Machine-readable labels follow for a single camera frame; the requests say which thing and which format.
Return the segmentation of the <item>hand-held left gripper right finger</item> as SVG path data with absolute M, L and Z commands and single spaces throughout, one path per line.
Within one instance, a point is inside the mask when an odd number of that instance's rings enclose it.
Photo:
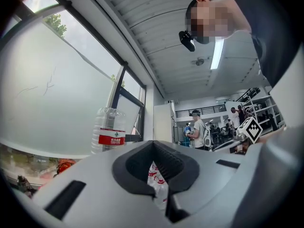
M 237 181 L 248 156 L 154 141 L 153 159 L 169 185 L 166 212 L 154 228 L 232 228 L 247 184 Z

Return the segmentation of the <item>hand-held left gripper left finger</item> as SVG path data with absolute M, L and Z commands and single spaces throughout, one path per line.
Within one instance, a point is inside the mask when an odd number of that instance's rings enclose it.
M 90 155 L 49 181 L 32 198 L 19 190 L 13 193 L 30 217 L 44 228 L 170 228 L 172 223 L 152 197 L 125 191 L 112 174 L 116 158 L 150 143 L 138 142 Z M 73 181 L 85 186 L 63 218 L 58 219 L 47 212 L 47 207 Z

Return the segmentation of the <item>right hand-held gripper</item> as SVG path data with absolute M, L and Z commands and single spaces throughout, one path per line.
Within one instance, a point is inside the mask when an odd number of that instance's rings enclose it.
M 236 152 L 246 152 L 251 144 L 259 139 L 263 128 L 254 117 L 246 118 L 237 128 L 236 137 L 240 143 L 236 146 Z

